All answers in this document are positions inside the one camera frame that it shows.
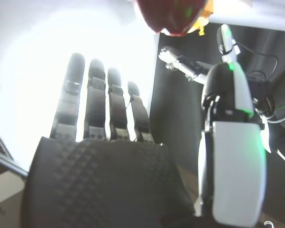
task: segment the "white cable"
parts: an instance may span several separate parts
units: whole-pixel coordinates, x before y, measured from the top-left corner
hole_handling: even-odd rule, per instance
[[[281,122],[283,122],[283,121],[285,121],[285,118],[282,118],[281,120],[276,120],[276,121],[272,121],[272,120],[267,120],[268,121],[268,123],[273,123],[273,124],[279,124],[279,123],[281,123]]]

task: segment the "dark wall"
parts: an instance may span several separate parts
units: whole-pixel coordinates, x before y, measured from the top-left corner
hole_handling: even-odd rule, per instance
[[[192,61],[219,63],[221,56],[216,43],[216,31],[219,26],[209,24],[203,37],[198,36],[196,32],[183,38],[161,35],[158,51],[164,46],[172,46]],[[285,91],[280,86],[282,83],[285,84],[283,82],[285,32],[240,26],[231,26],[231,29],[237,41],[256,51],[279,57],[277,71],[271,80],[274,80],[278,87],[274,92],[277,102],[280,104],[281,100],[285,101]],[[241,49],[241,52],[239,62],[245,72],[260,69],[270,77],[274,59],[263,58],[244,49]],[[166,144],[177,163],[195,174],[197,174],[198,147],[203,128],[201,93],[201,84],[188,83],[181,72],[168,71],[164,62],[157,59],[150,112],[152,134],[157,143]],[[285,162],[276,154],[267,155],[267,192],[264,211],[285,223]]]

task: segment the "red apple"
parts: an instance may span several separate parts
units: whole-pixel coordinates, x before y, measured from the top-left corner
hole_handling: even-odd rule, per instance
[[[192,28],[208,0],[133,0],[147,25],[155,32],[166,29],[184,36]]]

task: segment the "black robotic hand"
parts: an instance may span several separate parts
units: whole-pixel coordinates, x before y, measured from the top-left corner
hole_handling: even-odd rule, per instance
[[[154,144],[138,87],[129,83],[137,139],[131,142],[120,75],[115,69],[106,75],[97,59],[88,73],[84,137],[75,141],[83,72],[84,57],[73,54],[50,138],[40,140],[27,178],[21,227],[160,228],[190,223],[193,203],[171,154]]]

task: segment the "shiny red object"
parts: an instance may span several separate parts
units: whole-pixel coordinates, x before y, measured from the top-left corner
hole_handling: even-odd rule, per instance
[[[208,0],[133,0],[147,25],[155,32],[166,29],[184,36],[202,13]]]

